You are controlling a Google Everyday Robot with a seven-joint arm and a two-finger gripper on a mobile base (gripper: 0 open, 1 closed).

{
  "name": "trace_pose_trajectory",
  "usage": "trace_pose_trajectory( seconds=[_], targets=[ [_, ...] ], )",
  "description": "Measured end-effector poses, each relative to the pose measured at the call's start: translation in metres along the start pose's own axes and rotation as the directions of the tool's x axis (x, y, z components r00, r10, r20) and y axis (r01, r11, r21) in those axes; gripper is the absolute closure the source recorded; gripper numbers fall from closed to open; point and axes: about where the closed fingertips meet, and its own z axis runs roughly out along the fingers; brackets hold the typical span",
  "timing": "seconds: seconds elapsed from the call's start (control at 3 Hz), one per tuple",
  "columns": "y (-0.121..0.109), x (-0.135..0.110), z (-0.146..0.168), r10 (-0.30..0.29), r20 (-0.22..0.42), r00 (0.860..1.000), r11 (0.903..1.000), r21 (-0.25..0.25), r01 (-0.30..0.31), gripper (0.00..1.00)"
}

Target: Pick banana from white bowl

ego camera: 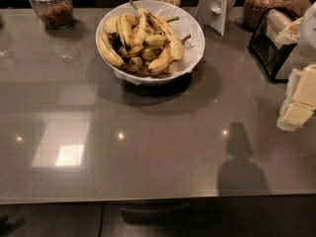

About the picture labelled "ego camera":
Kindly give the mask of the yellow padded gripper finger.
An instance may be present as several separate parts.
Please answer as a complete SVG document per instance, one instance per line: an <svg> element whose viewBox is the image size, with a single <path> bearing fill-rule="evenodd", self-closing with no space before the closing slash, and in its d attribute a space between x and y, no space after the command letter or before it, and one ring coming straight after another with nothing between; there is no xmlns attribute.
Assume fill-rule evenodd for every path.
<svg viewBox="0 0 316 237"><path fill-rule="evenodd" d="M303 70L294 68L288 78L276 126L285 131L295 131L303 127L315 111L316 64L310 64Z"/></svg>

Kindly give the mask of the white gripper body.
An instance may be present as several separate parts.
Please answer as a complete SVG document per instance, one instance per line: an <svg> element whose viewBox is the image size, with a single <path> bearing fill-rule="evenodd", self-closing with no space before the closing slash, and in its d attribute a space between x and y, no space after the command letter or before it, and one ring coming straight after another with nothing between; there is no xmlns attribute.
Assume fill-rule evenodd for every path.
<svg viewBox="0 0 316 237"><path fill-rule="evenodd" d="M316 61L316 2L305 12L298 33L299 53L309 61Z"/></svg>

